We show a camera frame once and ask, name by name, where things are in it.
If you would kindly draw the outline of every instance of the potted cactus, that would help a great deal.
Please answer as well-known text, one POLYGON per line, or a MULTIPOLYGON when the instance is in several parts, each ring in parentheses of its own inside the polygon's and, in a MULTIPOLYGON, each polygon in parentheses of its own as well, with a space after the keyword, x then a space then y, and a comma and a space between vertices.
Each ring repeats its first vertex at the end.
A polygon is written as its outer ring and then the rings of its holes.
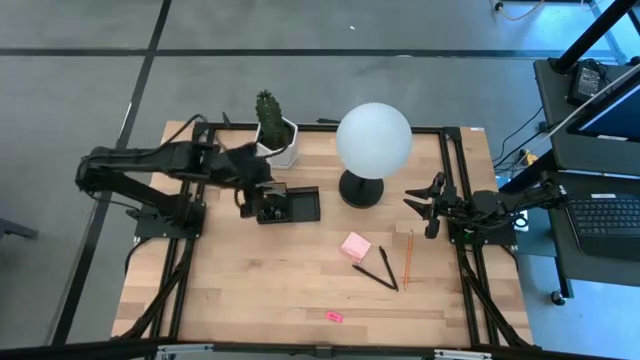
POLYGON ((298 156, 298 126, 282 117, 280 104, 267 90, 258 93, 256 114, 258 155, 275 169, 288 169, 298 156))

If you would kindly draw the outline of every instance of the black lamp base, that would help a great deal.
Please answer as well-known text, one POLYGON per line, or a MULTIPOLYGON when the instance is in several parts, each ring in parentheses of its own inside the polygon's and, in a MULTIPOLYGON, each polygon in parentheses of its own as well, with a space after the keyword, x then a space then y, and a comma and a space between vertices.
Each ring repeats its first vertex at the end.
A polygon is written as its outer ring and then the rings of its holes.
POLYGON ((364 179, 349 170, 340 177, 340 196, 347 204, 366 209, 377 204, 384 192, 382 179, 364 179))

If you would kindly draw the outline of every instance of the laptop screen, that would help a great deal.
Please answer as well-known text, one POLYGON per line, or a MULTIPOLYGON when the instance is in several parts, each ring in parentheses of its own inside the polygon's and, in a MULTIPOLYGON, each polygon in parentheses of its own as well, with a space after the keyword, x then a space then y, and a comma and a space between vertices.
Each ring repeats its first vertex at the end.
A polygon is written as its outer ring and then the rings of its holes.
POLYGON ((601 137, 640 139, 640 83, 577 130, 601 137))

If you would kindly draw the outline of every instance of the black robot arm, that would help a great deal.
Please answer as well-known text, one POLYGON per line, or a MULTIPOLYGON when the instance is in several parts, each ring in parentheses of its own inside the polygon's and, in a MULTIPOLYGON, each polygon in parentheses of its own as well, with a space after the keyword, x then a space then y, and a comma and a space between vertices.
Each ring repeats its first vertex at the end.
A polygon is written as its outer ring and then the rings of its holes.
POLYGON ((423 200, 432 199, 428 204, 404 200, 424 220, 429 220, 425 229, 425 236, 429 239, 438 234, 438 216, 444 216, 467 232, 490 231, 523 219, 520 214, 523 210, 556 208, 567 201, 562 186, 551 180, 517 194, 481 190, 474 192, 471 199, 463 200, 456 195, 455 187, 444 184, 443 173, 436 175, 430 187, 407 190, 406 194, 423 200))
POLYGON ((80 161, 76 184, 94 197, 112 191, 146 205, 147 211, 128 211, 136 219, 162 218, 183 228, 201 226, 204 209, 189 195, 168 195, 125 175, 127 172, 160 172, 171 178, 242 191, 242 217, 255 215, 264 184, 273 180, 265 158, 256 156, 256 144, 248 143, 221 152, 219 145, 196 142, 164 143, 154 149, 116 150, 96 147, 80 161))

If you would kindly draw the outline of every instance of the white pot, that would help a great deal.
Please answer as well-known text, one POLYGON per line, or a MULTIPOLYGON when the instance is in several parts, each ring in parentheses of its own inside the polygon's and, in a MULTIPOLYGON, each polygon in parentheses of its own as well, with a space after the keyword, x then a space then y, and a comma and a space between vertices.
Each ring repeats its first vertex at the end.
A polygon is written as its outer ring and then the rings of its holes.
MULTIPOLYGON (((267 159, 267 162, 274 169, 288 169, 291 167, 291 165, 293 165, 293 163, 296 161, 296 158, 298 157, 298 125, 292 123, 291 121, 285 119, 284 117, 282 118, 282 120, 284 120, 284 122, 287 123, 287 125, 289 125, 289 127, 293 129, 293 140, 291 140, 291 144, 287 147, 287 149, 282 154, 279 154, 267 159)), ((256 139, 255 139, 255 142, 258 144, 258 155, 265 156, 265 155, 270 155, 280 151, 280 149, 271 150, 268 147, 258 142, 258 137, 260 136, 261 127, 262 125, 258 124, 258 130, 256 130, 256 139)))

